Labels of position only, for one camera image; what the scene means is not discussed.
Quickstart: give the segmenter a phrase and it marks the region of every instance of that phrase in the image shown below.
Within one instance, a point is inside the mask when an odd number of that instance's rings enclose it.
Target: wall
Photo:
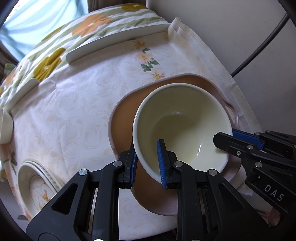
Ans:
[[[194,30],[232,73],[267,38],[286,13],[277,0],[148,0],[171,22],[175,17]],[[262,129],[296,135],[296,28],[291,21],[234,80]]]

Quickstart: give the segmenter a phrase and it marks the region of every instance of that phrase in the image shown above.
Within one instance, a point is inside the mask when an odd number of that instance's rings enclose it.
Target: plate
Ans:
[[[22,204],[31,218],[34,218],[60,190],[48,172],[29,158],[20,166],[17,182]]]

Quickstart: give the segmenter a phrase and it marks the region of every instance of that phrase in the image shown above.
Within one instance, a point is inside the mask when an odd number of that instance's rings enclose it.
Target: white tablecloth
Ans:
[[[153,68],[148,61],[154,62]],[[61,68],[13,108],[14,136],[3,149],[10,158],[15,151],[17,166],[11,161],[4,166],[19,205],[13,168],[17,172],[24,158],[38,159],[64,183],[82,168],[102,169],[115,160],[107,125],[116,103],[135,88],[182,73],[199,74],[215,83],[238,110],[242,129],[261,131],[230,74],[206,44],[175,19],[168,32],[102,49]],[[153,214],[137,203],[130,190],[120,190],[120,239],[155,235],[176,223],[175,216]]]

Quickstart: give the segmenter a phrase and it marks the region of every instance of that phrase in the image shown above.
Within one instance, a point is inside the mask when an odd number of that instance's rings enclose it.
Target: blue gripper pad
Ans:
[[[165,163],[163,154],[160,147],[160,142],[157,141],[157,157],[158,157],[158,165],[159,165],[159,171],[160,171],[160,178],[161,183],[163,184],[163,188],[167,189],[167,180],[166,180],[166,173],[165,173]]]
[[[258,150],[262,150],[264,148],[264,144],[261,143],[260,139],[252,134],[232,129],[232,136],[256,145]]]
[[[137,164],[138,164],[138,157],[137,157],[136,152],[135,152],[134,155],[133,155],[133,162],[131,164],[131,178],[130,178],[131,187],[133,187],[133,184],[135,182]]]

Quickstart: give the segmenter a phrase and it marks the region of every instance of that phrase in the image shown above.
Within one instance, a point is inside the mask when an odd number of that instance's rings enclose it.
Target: small white cup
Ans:
[[[13,120],[10,114],[0,108],[0,144],[9,143],[13,132]]]
[[[222,105],[207,91],[194,85],[173,83],[151,92],[139,106],[133,123],[133,143],[145,171],[161,183],[157,140],[193,169],[221,172],[229,155],[217,149],[213,136],[232,135]]]

